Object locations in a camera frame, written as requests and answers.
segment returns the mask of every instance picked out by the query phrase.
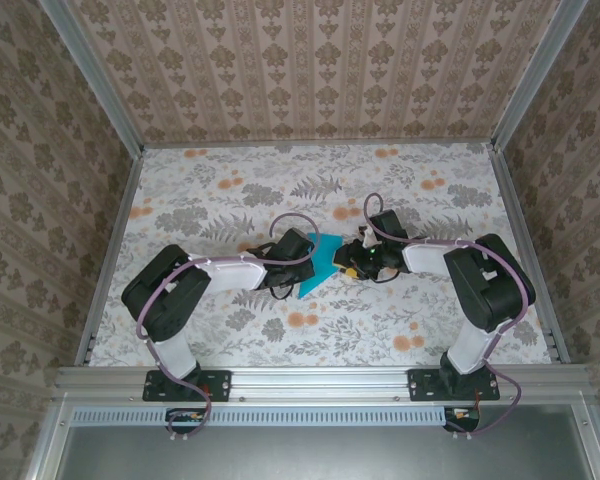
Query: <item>blue object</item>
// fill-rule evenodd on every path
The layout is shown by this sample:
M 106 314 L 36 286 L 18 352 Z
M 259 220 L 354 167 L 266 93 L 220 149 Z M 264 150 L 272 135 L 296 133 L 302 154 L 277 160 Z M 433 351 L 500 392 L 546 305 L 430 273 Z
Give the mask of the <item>blue object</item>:
M 309 238 L 315 243 L 316 234 L 310 233 Z M 336 250 L 342 246 L 342 243 L 342 237 L 339 235 L 325 235 L 324 233 L 320 235 L 320 246 L 315 255 L 311 257 L 315 275 L 300 284 L 298 298 L 304 297 L 338 271 L 338 267 L 333 265 L 333 256 L 336 254 Z

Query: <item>patterned floor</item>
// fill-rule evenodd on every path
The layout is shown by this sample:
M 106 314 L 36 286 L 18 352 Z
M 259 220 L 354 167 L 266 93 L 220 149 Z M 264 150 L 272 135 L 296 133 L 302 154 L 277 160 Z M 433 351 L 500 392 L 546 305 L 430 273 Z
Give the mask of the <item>patterned floor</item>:
M 120 301 L 127 283 L 165 245 L 232 255 L 268 241 L 271 220 L 311 216 L 324 233 L 353 238 L 362 202 L 380 192 L 411 236 L 515 244 L 487 150 L 479 144 L 338 145 L 150 150 L 116 265 L 91 365 L 151 365 Z M 285 219 L 280 235 L 301 220 Z M 268 292 L 204 297 L 186 327 L 206 366 L 437 364 L 462 312 L 448 279 L 401 275 L 386 285 L 336 275 L 303 300 Z M 548 363 L 536 312 L 494 363 Z

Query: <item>blue triangle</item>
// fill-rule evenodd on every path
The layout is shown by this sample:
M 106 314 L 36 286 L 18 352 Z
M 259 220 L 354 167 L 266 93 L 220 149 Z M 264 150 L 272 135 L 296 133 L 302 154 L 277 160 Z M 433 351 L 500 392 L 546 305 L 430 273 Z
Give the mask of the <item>blue triangle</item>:
M 311 241 L 315 242 L 316 234 L 310 233 L 309 238 Z M 342 246 L 342 243 L 342 237 L 339 235 L 325 235 L 324 233 L 320 235 L 320 247 L 315 255 L 311 257 L 315 275 L 300 284 L 298 298 L 304 297 L 307 293 L 338 271 L 338 267 L 333 265 L 333 256 L 335 255 L 336 250 Z

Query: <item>patterned wall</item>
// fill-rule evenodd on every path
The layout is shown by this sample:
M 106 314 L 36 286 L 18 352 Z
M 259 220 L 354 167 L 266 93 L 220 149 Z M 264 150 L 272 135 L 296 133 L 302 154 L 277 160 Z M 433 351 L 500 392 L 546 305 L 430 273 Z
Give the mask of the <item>patterned wall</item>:
M 488 137 L 558 0 L 72 0 L 145 143 Z
M 506 155 L 573 360 L 600 398 L 600 0 L 590 0 Z
M 73 363 L 129 167 L 38 4 L 0 0 L 0 480 Z

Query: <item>floral wallpaper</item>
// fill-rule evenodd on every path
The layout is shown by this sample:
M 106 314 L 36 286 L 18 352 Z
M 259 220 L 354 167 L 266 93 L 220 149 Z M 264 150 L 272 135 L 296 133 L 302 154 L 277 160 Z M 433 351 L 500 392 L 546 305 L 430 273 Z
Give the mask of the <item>floral wallpaper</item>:
M 350 241 L 373 191 L 411 236 L 494 232 L 515 252 L 482 144 L 148 150 L 90 365 L 153 365 L 120 295 L 166 245 L 234 255 L 268 242 L 271 221 L 288 211 Z M 290 218 L 275 234 L 292 226 L 311 231 Z M 401 275 L 377 285 L 336 274 L 302 300 L 277 301 L 268 290 L 204 296 L 185 334 L 207 366 L 431 365 L 462 321 L 447 277 Z M 549 362 L 534 309 L 494 362 Z
M 35 1 L 0 1 L 0 480 L 73 363 L 130 167 Z
M 559 0 L 71 0 L 145 144 L 489 137 Z
M 505 153 L 570 354 L 590 365 L 600 400 L 600 1 Z

